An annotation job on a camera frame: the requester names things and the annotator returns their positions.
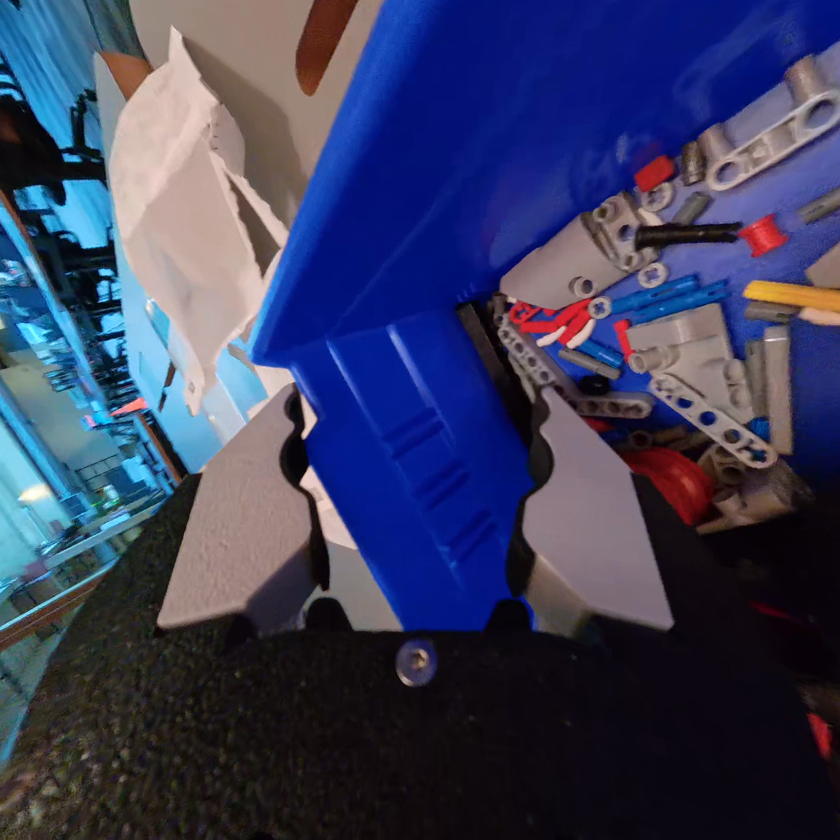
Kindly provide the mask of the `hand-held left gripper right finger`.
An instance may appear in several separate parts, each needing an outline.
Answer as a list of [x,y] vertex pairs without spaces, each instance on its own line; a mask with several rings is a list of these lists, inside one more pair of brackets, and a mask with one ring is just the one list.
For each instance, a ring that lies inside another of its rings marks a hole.
[[555,387],[532,408],[528,470],[507,552],[507,583],[536,629],[575,637],[594,617],[659,632],[674,617],[634,474]]

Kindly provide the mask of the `blue parts bin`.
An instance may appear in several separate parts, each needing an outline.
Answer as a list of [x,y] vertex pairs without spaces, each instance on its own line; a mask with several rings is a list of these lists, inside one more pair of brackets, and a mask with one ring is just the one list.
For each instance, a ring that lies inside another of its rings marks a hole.
[[386,2],[253,345],[315,411],[310,463],[405,630],[483,627],[527,449],[456,313],[716,125],[838,86],[838,2]]

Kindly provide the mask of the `pile of toy brick pieces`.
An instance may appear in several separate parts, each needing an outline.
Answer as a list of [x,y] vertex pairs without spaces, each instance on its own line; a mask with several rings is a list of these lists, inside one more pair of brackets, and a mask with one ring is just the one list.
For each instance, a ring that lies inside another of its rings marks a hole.
[[508,273],[493,329],[531,399],[553,387],[699,532],[811,501],[790,457],[816,413],[838,455],[838,49],[807,56]]

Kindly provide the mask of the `torn white paper bag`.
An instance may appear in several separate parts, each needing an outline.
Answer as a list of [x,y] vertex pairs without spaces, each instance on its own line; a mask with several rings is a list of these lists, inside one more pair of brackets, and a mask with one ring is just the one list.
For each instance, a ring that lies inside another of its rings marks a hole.
[[123,253],[178,339],[198,414],[222,351],[259,315],[285,248],[279,189],[298,163],[287,115],[176,27],[123,107],[109,160]]

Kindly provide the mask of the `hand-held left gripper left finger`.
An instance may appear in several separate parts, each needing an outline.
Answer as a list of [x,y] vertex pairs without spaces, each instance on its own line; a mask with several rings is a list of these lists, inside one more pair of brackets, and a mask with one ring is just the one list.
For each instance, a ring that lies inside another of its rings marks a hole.
[[157,627],[232,616],[257,635],[298,624],[329,586],[329,552],[309,468],[297,387],[283,387],[203,469]]

